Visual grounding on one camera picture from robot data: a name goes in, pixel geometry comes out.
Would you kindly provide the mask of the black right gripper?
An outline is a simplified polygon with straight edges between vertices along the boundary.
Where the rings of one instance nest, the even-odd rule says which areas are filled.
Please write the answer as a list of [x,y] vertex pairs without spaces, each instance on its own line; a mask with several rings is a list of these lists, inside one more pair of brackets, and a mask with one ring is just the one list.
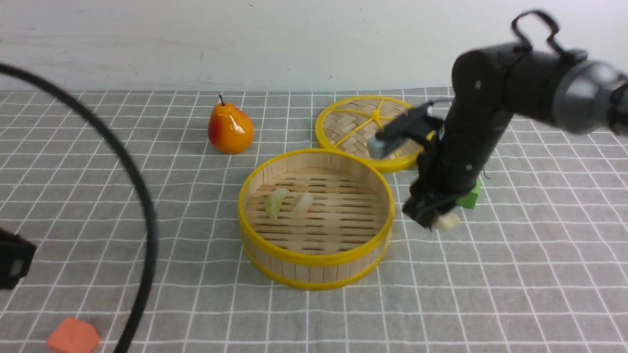
[[410,187],[402,212],[434,230],[437,216],[453,212],[458,200],[474,189],[474,143],[421,142],[421,146],[418,179]]

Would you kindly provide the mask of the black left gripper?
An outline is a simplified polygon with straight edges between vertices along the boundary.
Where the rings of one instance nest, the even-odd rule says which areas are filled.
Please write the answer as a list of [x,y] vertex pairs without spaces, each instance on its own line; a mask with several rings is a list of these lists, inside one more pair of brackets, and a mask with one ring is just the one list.
[[0,288],[14,290],[21,279],[29,273],[30,266],[37,251],[37,245],[0,229]]

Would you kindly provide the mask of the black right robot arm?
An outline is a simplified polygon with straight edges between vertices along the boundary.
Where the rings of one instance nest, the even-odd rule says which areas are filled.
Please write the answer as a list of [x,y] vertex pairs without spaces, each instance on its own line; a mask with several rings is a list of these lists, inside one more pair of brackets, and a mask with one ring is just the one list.
[[534,49],[514,19],[516,42],[474,49],[455,60],[455,96],[446,118],[428,114],[431,102],[406,113],[413,119],[407,132],[424,153],[402,212],[424,228],[434,228],[473,190],[515,115],[576,135],[602,127],[627,134],[626,74],[590,60],[585,50],[558,45],[558,25],[544,11],[527,14],[549,27],[552,53]]

